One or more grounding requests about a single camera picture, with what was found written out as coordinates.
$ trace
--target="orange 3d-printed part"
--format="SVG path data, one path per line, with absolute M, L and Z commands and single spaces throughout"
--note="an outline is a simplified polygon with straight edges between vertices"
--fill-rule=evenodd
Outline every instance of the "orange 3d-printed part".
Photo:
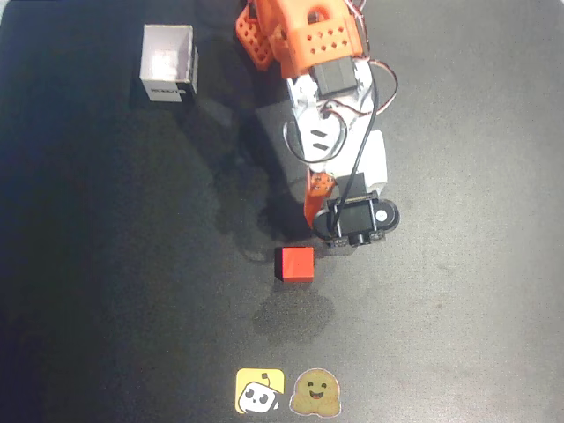
M 255 19 L 249 15 L 251 3 Z M 237 19 L 236 33 L 259 70 L 275 58 L 282 78 L 363 53 L 355 19 L 343 0 L 250 0 Z

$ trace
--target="cable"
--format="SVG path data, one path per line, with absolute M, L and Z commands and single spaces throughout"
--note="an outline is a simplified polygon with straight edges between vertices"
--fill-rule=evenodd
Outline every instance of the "cable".
M 374 102 L 374 107 L 376 108 L 376 105 L 378 104 L 378 92 L 376 90 L 376 78 L 375 78 L 374 69 L 372 68 L 372 66 L 370 67 L 370 73 L 372 74 L 372 93 L 373 93 L 373 97 L 374 97 L 373 102 Z M 356 175 L 357 171 L 359 170 L 360 160 L 362 159 L 362 153 L 364 152 L 364 147 L 367 145 L 368 138 L 370 137 L 370 132 L 372 131 L 372 127 L 374 126 L 374 123 L 375 123 L 375 120 L 376 120 L 376 115 L 377 115 L 377 113 L 373 113 L 370 116 L 370 122 L 368 123 L 367 131 L 365 132 L 364 137 L 362 138 L 362 143 L 360 144 L 359 152 L 356 156 L 356 160 L 354 161 L 354 166 L 352 167 L 351 175 L 349 176 L 349 180 L 346 183 L 345 191 L 343 191 L 343 195 L 341 196 L 341 201 L 339 202 L 339 205 L 338 205 L 338 208 L 337 208 L 337 214 L 335 215 L 335 221 L 333 222 L 333 227 L 330 230 L 333 234 L 335 233 L 335 230 L 337 229 L 338 220 L 341 217 L 341 211 L 343 210 L 343 207 L 345 206 L 346 199 L 349 197 L 349 192 L 351 191 L 351 188 L 353 187 L 354 176 Z
M 380 60 L 371 60 L 370 63 L 375 64 L 379 68 L 382 68 L 385 71 L 387 71 L 391 75 L 391 77 L 394 78 L 394 84 L 396 84 L 396 87 L 394 88 L 394 93 L 390 95 L 390 97 L 378 108 L 378 110 L 376 110 L 376 116 L 378 116 L 380 113 L 384 112 L 384 110 L 386 110 L 388 108 L 388 106 L 392 103 L 393 100 L 396 99 L 397 89 L 399 88 L 399 81 L 397 80 L 396 72 L 394 72 L 394 70 L 391 69 L 388 66 L 388 64 L 386 64 L 386 63 L 384 63 Z
M 334 114 L 337 117 L 339 126 L 341 128 L 341 132 L 337 140 L 337 145 L 340 144 L 340 146 L 338 150 L 329 158 L 326 157 L 321 160 L 306 160 L 303 156 L 299 155 L 298 152 L 295 151 L 295 149 L 292 147 L 292 144 L 290 144 L 290 142 L 288 141 L 288 122 L 285 122 L 284 126 L 282 127 L 282 137 L 284 138 L 284 142 L 286 143 L 287 149 L 290 150 L 290 152 L 296 157 L 296 159 L 298 159 L 302 163 L 305 163 L 306 165 L 316 165 L 318 163 L 324 163 L 325 161 L 333 160 L 343 151 L 343 147 L 345 146 L 346 139 L 348 137 L 348 128 L 346 127 L 345 119 L 343 119 L 343 116 L 341 116 L 341 114 L 337 110 L 327 108 L 324 111 Z M 303 148 L 303 143 L 301 142 L 300 128 L 298 127 L 298 123 L 296 121 L 295 116 L 293 117 L 293 121 L 294 121 L 294 125 L 296 126 L 296 132 L 298 133 L 298 141 L 300 142 L 300 146 Z
M 367 23 L 364 19 L 364 14 L 362 13 L 362 9 L 366 4 L 366 0 L 362 0 L 360 5 L 357 6 L 353 3 L 353 0 L 344 0 L 346 5 L 348 6 L 351 13 L 354 15 L 355 19 L 357 19 L 360 23 L 360 27 L 362 28 L 362 32 L 364 33 L 364 39 L 367 42 L 367 53 L 362 57 L 364 60 L 370 60 L 370 39 L 368 38 L 368 30 L 367 30 Z
M 371 64 L 375 64 L 376 66 L 386 70 L 392 78 L 394 78 L 394 83 L 395 83 L 395 88 L 394 88 L 394 93 L 390 95 L 390 97 L 376 110 L 376 116 L 380 115 L 381 113 L 383 113 L 388 106 L 392 103 L 393 100 L 396 99 L 396 95 L 397 95 L 397 90 L 399 88 L 399 81 L 397 80 L 397 75 L 396 72 L 394 72 L 389 66 L 388 64 L 386 64 L 385 62 L 382 62 L 380 60 L 371 60 L 370 61 Z M 339 105 L 342 108 L 346 108 L 350 111 L 352 111 L 354 114 L 356 114 L 358 117 L 362 117 L 362 116 L 368 116 L 370 114 L 372 114 L 373 112 L 361 112 L 360 110 L 349 106 L 348 104 L 345 104 L 342 101 L 339 100 L 327 100 L 325 102 L 325 105 L 329 104 L 329 103 L 335 103 L 337 105 Z

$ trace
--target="sticker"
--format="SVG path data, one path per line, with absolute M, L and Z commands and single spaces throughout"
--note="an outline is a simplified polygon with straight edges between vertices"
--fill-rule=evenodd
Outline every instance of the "sticker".
M 337 417 L 341 413 L 341 388 L 337 378 L 323 368 L 312 368 L 296 381 L 290 410 L 300 416 Z
M 237 372 L 235 410 L 239 414 L 264 414 L 280 407 L 284 373 L 276 368 L 242 368 Z

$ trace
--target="yellow sticker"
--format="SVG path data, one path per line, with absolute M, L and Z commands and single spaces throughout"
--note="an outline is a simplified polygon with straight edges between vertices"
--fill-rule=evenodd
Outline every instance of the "yellow sticker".
M 284 373 L 276 368 L 242 368 L 237 372 L 235 410 L 239 414 L 278 410 L 284 380 Z

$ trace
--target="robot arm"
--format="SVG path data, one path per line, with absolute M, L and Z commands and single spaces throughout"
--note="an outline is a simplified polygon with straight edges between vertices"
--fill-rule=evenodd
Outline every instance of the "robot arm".
M 330 244 L 357 246 L 383 238 L 399 213 L 379 199 L 388 178 L 373 130 L 378 95 L 364 21 L 350 2 L 249 0 L 236 30 L 258 69 L 281 64 L 294 118 L 284 140 L 308 166 L 307 222 Z M 336 186 L 340 197 L 330 200 Z

